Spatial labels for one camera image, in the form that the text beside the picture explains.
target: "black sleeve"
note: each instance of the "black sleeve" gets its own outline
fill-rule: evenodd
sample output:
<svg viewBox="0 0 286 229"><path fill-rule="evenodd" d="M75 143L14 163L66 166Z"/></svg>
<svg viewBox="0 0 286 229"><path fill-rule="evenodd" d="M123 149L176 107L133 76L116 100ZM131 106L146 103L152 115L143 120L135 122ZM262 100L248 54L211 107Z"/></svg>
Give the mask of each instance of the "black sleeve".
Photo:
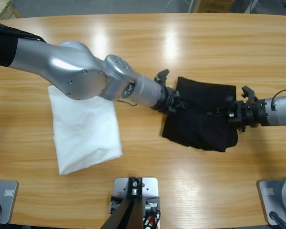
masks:
<svg viewBox="0 0 286 229"><path fill-rule="evenodd" d="M0 24L0 31L4 31L6 27ZM13 62L17 50L18 38L0 34L0 65L4 67L10 66Z"/></svg>
<svg viewBox="0 0 286 229"><path fill-rule="evenodd" d="M45 42L45 40L40 36L0 24L1 66L8 67L13 62L17 50L18 38Z"/></svg>

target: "label sticker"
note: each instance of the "label sticker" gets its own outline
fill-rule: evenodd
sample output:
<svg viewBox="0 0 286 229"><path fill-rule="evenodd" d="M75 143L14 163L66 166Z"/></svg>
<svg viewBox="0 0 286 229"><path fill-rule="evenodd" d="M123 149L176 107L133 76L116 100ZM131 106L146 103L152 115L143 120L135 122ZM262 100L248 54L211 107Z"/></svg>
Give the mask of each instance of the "label sticker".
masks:
<svg viewBox="0 0 286 229"><path fill-rule="evenodd" d="M8 190L6 189L4 192L5 197L13 197L14 196L14 190Z"/></svg>
<svg viewBox="0 0 286 229"><path fill-rule="evenodd" d="M265 195L274 195L274 191L273 191L273 188L264 188L264 193Z"/></svg>

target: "black stand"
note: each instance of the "black stand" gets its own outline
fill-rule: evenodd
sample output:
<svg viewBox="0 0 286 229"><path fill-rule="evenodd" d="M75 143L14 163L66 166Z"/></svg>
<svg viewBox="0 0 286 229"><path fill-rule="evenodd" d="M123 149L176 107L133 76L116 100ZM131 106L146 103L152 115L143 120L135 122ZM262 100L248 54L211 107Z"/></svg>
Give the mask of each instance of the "black stand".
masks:
<svg viewBox="0 0 286 229"><path fill-rule="evenodd" d="M101 229L142 229L143 217L142 178L132 177L128 179L127 197Z"/></svg>

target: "floor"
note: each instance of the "floor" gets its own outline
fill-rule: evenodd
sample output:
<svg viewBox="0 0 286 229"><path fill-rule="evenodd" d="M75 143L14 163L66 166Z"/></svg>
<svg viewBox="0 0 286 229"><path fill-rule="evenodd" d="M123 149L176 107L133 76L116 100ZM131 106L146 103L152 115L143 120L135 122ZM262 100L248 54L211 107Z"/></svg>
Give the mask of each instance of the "floor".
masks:
<svg viewBox="0 0 286 229"><path fill-rule="evenodd" d="M14 0L23 17L110 13L188 12L190 0ZM230 12L243 13L251 0L235 0ZM286 0L259 0L251 13L286 15ZM270 229L268 226L241 229Z"/></svg>

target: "cardboard box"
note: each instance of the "cardboard box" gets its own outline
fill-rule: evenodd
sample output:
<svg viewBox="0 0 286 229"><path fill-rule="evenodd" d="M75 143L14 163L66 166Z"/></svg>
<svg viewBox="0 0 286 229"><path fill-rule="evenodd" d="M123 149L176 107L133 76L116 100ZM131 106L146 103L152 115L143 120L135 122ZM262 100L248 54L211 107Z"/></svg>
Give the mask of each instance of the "cardboard box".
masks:
<svg viewBox="0 0 286 229"><path fill-rule="evenodd" d="M193 12L227 13L234 0L196 0Z"/></svg>

